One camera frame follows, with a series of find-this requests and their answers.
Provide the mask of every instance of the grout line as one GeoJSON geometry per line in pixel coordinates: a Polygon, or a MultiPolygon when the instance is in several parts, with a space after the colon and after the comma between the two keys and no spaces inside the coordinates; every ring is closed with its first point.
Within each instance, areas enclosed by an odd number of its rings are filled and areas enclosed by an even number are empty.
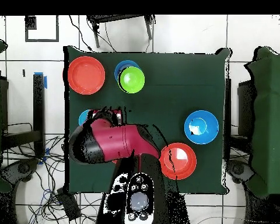
{"type": "MultiPolygon", "coordinates": [[[[80,29],[80,16],[78,15],[78,27],[80,29]]],[[[79,34],[79,50],[80,50],[80,32],[78,31],[79,34]]]]}
{"type": "Polygon", "coordinates": [[[224,195],[222,195],[222,218],[221,218],[222,222],[221,222],[221,224],[223,224],[223,216],[224,216],[224,195]]]}
{"type": "MultiPolygon", "coordinates": [[[[41,204],[15,204],[18,206],[41,206],[41,204]]],[[[89,206],[89,204],[79,204],[79,206],[89,206]]],[[[100,204],[92,204],[91,206],[100,206],[100,204]]],[[[222,205],[186,205],[186,207],[222,207],[222,205]]],[[[234,208],[244,208],[246,206],[243,205],[223,205],[223,207],[234,207],[234,208]]]]}
{"type": "Polygon", "coordinates": [[[248,63],[248,62],[251,62],[251,61],[229,61],[229,62],[248,63]]]}
{"type": "Polygon", "coordinates": [[[228,43],[228,15],[226,15],[226,48],[228,43]]]}
{"type": "MultiPolygon", "coordinates": [[[[7,44],[6,42],[6,16],[4,18],[4,24],[5,24],[5,43],[7,44]]],[[[7,78],[7,49],[5,50],[5,77],[7,78]]],[[[9,159],[8,159],[8,150],[7,150],[7,166],[9,166],[9,159]]]]}
{"type": "Polygon", "coordinates": [[[64,133],[45,133],[44,135],[65,135],[64,133]]]}
{"type": "Polygon", "coordinates": [[[5,61],[5,62],[64,62],[64,60],[14,60],[14,59],[7,60],[6,53],[5,53],[5,60],[0,60],[0,61],[5,61]]]}

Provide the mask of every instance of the white cable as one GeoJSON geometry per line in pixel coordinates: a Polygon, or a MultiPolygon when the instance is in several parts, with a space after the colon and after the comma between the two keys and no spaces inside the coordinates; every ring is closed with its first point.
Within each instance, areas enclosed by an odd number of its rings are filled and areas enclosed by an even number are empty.
{"type": "Polygon", "coordinates": [[[258,222],[258,223],[277,223],[277,222],[263,222],[261,220],[255,220],[255,221],[254,220],[246,220],[246,219],[243,219],[243,218],[235,218],[235,217],[212,216],[212,217],[205,218],[205,219],[201,220],[197,224],[200,224],[201,222],[204,222],[205,220],[208,220],[208,219],[211,219],[211,218],[238,219],[238,220],[243,220],[243,221],[246,221],[246,222],[258,222]]]}

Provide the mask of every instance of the blue plate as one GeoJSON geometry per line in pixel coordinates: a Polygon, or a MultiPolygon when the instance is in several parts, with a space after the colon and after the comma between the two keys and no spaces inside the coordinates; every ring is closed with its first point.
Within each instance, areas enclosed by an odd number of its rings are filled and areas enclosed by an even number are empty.
{"type": "Polygon", "coordinates": [[[138,66],[138,64],[136,64],[134,61],[131,61],[131,60],[124,60],[124,61],[121,61],[115,68],[115,71],[114,71],[114,76],[115,76],[115,80],[118,82],[118,75],[119,73],[125,69],[125,68],[128,68],[128,67],[137,67],[140,69],[140,67],[138,66]]]}
{"type": "Polygon", "coordinates": [[[82,125],[86,121],[88,112],[89,110],[85,110],[83,113],[80,114],[79,125],[82,125]]]}

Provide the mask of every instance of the blue tape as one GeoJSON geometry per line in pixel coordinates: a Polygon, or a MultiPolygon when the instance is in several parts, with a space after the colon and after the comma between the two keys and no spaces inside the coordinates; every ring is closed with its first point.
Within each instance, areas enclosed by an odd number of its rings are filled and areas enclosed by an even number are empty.
{"type": "Polygon", "coordinates": [[[47,89],[47,76],[44,76],[44,88],[47,89]]]}
{"type": "MultiPolygon", "coordinates": [[[[46,148],[45,150],[45,154],[46,155],[49,155],[50,154],[50,149],[49,148],[46,148]]],[[[43,157],[43,161],[45,162],[47,160],[47,157],[43,157]]]]}

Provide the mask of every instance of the table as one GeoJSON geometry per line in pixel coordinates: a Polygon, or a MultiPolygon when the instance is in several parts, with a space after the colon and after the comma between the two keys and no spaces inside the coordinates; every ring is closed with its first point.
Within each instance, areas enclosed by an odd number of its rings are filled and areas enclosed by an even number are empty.
{"type": "MultiPolygon", "coordinates": [[[[159,149],[166,143],[152,126],[155,124],[167,142],[189,145],[197,156],[193,174],[177,182],[181,193],[225,194],[221,185],[223,145],[223,105],[225,95],[225,61],[230,50],[223,48],[216,54],[145,54],[141,52],[82,52],[74,47],[64,47],[65,53],[65,136],[78,126],[81,112],[87,109],[113,109],[126,107],[127,123],[148,124],[159,149]],[[78,57],[91,56],[104,66],[106,79],[95,94],[74,92],[67,81],[69,64],[78,57]],[[136,94],[124,93],[114,78],[116,65],[123,60],[135,61],[145,75],[145,86],[136,94]],[[219,133],[207,145],[196,145],[184,134],[187,116],[196,110],[212,112],[219,121],[219,133]]],[[[115,164],[79,165],[69,159],[69,192],[108,192],[115,164]]],[[[173,180],[164,176],[165,186],[173,180]]]]}
{"type": "Polygon", "coordinates": [[[247,187],[258,198],[280,194],[280,55],[260,47],[246,65],[253,74],[257,97],[251,147],[256,174],[247,187]]]}

